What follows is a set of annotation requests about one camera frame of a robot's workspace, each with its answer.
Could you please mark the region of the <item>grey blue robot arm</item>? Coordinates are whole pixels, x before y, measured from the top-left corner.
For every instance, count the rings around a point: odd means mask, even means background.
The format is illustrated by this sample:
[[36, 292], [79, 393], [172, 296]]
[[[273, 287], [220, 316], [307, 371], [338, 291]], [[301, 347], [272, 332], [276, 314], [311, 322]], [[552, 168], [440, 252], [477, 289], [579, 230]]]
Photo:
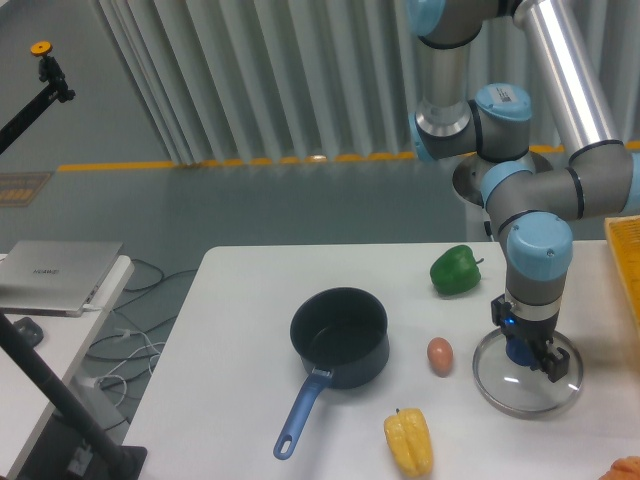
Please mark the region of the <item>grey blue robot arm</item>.
[[[412, 32], [435, 56], [436, 71], [409, 117], [424, 160], [475, 152], [482, 205], [504, 252], [504, 293], [492, 320], [515, 363], [564, 377], [569, 353], [554, 343], [567, 270], [570, 222], [626, 212], [639, 205], [639, 160], [613, 123], [572, 9], [564, 1], [410, 1]], [[509, 84], [493, 84], [465, 100], [468, 47], [484, 22], [511, 17], [529, 42], [553, 119], [569, 157], [566, 168], [537, 173], [529, 150], [530, 106]]]

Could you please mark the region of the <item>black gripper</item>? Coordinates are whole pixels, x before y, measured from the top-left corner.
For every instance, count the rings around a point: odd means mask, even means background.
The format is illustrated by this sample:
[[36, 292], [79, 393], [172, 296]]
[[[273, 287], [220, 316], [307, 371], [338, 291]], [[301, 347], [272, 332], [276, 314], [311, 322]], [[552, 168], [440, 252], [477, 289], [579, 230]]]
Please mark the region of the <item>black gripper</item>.
[[543, 320], [531, 320], [517, 313], [504, 295], [491, 301], [492, 322], [504, 337], [507, 357], [511, 361], [542, 358], [541, 370], [552, 383], [567, 375], [570, 362], [569, 352], [552, 344], [558, 315], [555, 312]]

